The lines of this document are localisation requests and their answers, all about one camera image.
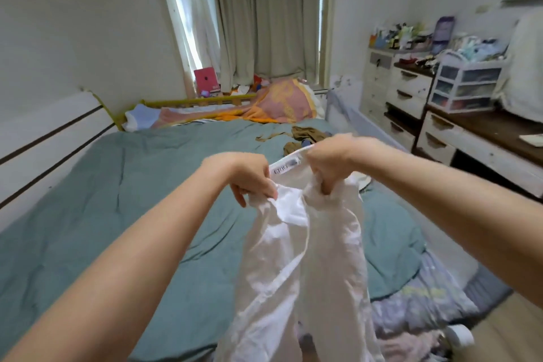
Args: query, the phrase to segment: curtain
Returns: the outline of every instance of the curtain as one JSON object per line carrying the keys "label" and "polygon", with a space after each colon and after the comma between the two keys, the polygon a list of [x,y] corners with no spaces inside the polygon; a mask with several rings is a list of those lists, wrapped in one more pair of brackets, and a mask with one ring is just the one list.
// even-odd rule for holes
{"label": "curtain", "polygon": [[217,0],[221,88],[318,70],[319,0]]}
{"label": "curtain", "polygon": [[214,0],[175,0],[173,22],[181,22],[176,33],[181,57],[188,62],[191,78],[196,69],[212,66],[220,73],[220,49]]}

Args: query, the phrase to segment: person's left hand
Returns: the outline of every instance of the person's left hand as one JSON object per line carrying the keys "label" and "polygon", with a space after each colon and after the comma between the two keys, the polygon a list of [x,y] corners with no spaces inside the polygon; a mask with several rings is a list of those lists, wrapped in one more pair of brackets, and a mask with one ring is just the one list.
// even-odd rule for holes
{"label": "person's left hand", "polygon": [[246,207],[246,193],[263,194],[277,199],[277,189],[269,178],[268,160],[262,154],[225,152],[204,159],[202,165],[220,166],[227,172],[227,180],[236,201]]}

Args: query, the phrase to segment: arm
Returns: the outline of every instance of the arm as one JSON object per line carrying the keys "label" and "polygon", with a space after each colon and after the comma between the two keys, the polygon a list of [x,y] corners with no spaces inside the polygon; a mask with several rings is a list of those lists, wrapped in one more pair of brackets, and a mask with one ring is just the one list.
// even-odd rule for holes
{"label": "arm", "polygon": [[322,173],[323,191],[353,171],[369,174],[543,308],[543,206],[539,203],[373,138],[337,135],[317,144],[308,158]]}
{"label": "arm", "polygon": [[91,264],[4,361],[126,360],[222,189],[230,183],[242,206],[242,189],[277,198],[268,178],[262,155],[204,160]]}

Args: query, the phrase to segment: transparent drawer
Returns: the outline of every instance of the transparent drawer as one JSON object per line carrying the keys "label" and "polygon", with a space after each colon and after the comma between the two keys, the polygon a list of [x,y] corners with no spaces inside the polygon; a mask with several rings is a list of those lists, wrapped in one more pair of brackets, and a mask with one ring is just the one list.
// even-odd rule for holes
{"label": "transparent drawer", "polygon": [[451,105],[452,111],[467,111],[490,107],[490,98],[461,99],[454,100]]}
{"label": "transparent drawer", "polygon": [[501,71],[501,68],[466,70],[462,75],[462,82],[495,82]]}
{"label": "transparent drawer", "polygon": [[458,76],[458,68],[453,68],[452,66],[443,66],[441,68],[441,73],[439,76],[444,77],[445,79],[456,79]]}
{"label": "transparent drawer", "polygon": [[491,96],[496,89],[495,83],[461,84],[456,91],[457,96]]}
{"label": "transparent drawer", "polygon": [[436,90],[443,92],[445,94],[449,94],[451,93],[453,86],[454,85],[452,83],[447,83],[442,80],[438,80],[438,83],[436,83]]}
{"label": "transparent drawer", "polygon": [[449,101],[448,98],[446,98],[444,96],[441,96],[441,95],[438,95],[437,93],[434,93],[432,95],[432,103],[436,104],[438,106],[446,107],[448,101]]}

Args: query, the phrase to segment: brown desk top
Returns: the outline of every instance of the brown desk top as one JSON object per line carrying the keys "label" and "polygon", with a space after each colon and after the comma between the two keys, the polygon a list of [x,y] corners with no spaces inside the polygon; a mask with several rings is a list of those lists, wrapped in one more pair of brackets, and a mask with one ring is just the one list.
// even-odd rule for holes
{"label": "brown desk top", "polygon": [[542,123],[520,118],[507,111],[449,114],[431,105],[426,105],[426,107],[429,111],[465,130],[543,167],[543,147],[534,147],[519,139],[519,135],[543,133]]}
{"label": "brown desk top", "polygon": [[420,66],[417,66],[414,63],[408,65],[408,64],[405,64],[405,63],[396,62],[394,64],[394,67],[399,68],[399,69],[403,69],[403,70],[408,70],[410,72],[417,73],[419,75],[428,76],[428,77],[431,77],[431,78],[434,77],[434,74],[432,73],[431,70],[429,70],[427,68],[421,68]]}

